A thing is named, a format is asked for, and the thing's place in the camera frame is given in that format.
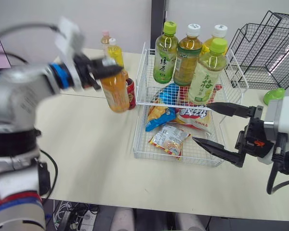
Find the power strip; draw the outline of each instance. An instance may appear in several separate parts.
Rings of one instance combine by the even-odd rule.
[[[83,216],[79,231],[93,231],[95,219],[96,215],[92,214],[90,211],[87,211]]]

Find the pink bottle cap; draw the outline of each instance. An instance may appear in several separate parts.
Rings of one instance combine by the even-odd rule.
[[[109,36],[109,31],[108,30],[103,30],[102,31],[103,36]]]

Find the white wire basket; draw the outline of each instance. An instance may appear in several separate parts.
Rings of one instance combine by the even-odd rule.
[[[141,105],[160,105],[165,106],[165,104],[160,104],[155,102],[155,98],[158,92],[163,91],[163,88],[167,85],[173,83],[171,80],[167,84],[157,83],[153,78],[153,67],[155,60],[155,50],[148,49],[144,50],[141,58],[141,63],[139,65],[139,71],[136,80],[137,94],[136,94],[136,104]],[[243,95],[245,91],[249,88],[249,85],[244,77],[244,74],[236,61],[236,58],[232,52],[229,50],[226,55],[227,66],[225,70],[221,73],[221,76],[216,83],[215,87],[222,89],[216,91],[214,100],[211,99],[208,103],[212,102],[228,102],[228,103],[242,103]],[[238,82],[245,82],[246,88],[241,88]],[[199,105],[195,105],[188,101],[187,93],[189,87],[179,87],[179,93],[174,92],[176,95],[177,108],[197,108]]]
[[[218,166],[223,162],[222,159],[211,155],[203,148],[201,148],[195,141],[192,140],[192,137],[195,136],[198,138],[204,138],[207,140],[218,142],[216,136],[216,128],[214,126],[213,118],[211,115],[211,134],[203,130],[189,128],[177,123],[167,123],[171,126],[175,126],[191,134],[186,140],[183,141],[183,146],[181,150],[182,155],[178,157],[170,155],[164,150],[157,148],[152,144],[149,144],[149,140],[160,130],[160,127],[157,127],[150,132],[145,131],[149,107],[149,105],[141,105],[138,108],[139,113],[133,145],[135,158],[167,160],[177,163],[198,164],[212,167]]]
[[[181,95],[186,95],[188,91],[188,87],[180,87],[179,93],[176,92],[176,103],[172,104],[159,104],[156,99],[156,95],[163,91],[163,88],[167,85],[173,83],[173,80],[167,84],[159,84],[153,78],[153,67],[154,67],[154,59],[155,59],[155,50],[143,49],[143,54],[141,57],[140,65],[138,68],[137,79],[136,79],[136,104],[140,104],[138,106],[138,120],[136,125],[133,151],[135,158],[147,158],[154,160],[167,160],[174,161],[177,163],[189,163],[189,164],[198,164],[198,165],[206,165],[215,167],[223,162],[222,159],[215,157],[201,148],[196,142],[192,140],[192,137],[204,138],[207,140],[211,140],[214,142],[219,142],[220,144],[224,144],[226,134],[223,133],[221,124],[223,123],[223,119],[218,122],[219,128],[216,129],[213,121],[214,112],[210,113],[211,123],[210,123],[210,133],[189,128],[184,125],[170,123],[170,125],[180,128],[191,134],[186,140],[183,141],[182,147],[182,155],[180,157],[169,155],[164,150],[157,148],[149,143],[149,140],[160,130],[160,127],[155,128],[151,132],[145,131],[145,125],[147,123],[148,110],[151,105],[159,105],[159,106],[169,106],[176,108],[197,108],[199,105],[191,104],[185,99],[185,97],[181,97]],[[245,91],[248,89],[249,85],[244,77],[244,74],[236,61],[236,58],[232,52],[229,50],[227,55],[227,66],[225,71],[222,72],[217,85],[221,86],[222,89],[216,92],[214,102],[229,102],[229,103],[242,103],[243,95]],[[238,83],[238,81],[244,81],[246,83],[247,88],[242,89]]]

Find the blue ring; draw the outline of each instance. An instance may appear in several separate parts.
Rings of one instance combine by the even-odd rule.
[[[59,78],[61,79],[63,89],[66,89],[69,87],[67,78],[68,78],[68,73],[63,70],[58,64],[52,64],[56,72],[58,73]]]
[[[38,198],[36,197],[25,197],[25,198],[20,198],[20,199],[16,199],[16,200],[13,200],[13,201],[9,201],[9,202],[6,202],[2,205],[0,205],[0,211],[1,210],[4,210],[4,209],[8,209],[9,207],[13,207],[13,206],[16,206],[16,205],[21,205],[21,204],[36,204],[38,205],[39,207],[42,207],[40,201],[38,200]]]

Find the floor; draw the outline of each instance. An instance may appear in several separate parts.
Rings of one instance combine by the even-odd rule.
[[[53,213],[53,200],[49,200],[45,206],[45,214],[50,217]],[[93,231],[108,231],[115,213],[116,207],[100,205],[100,210],[96,216]],[[154,210],[136,209],[137,231],[160,231],[169,230],[169,215],[171,213]],[[209,216],[198,216],[201,223],[206,227]],[[209,226],[210,231],[289,231],[289,221],[268,221],[251,219],[234,219],[212,217]],[[53,221],[50,220],[47,231],[56,231]]]

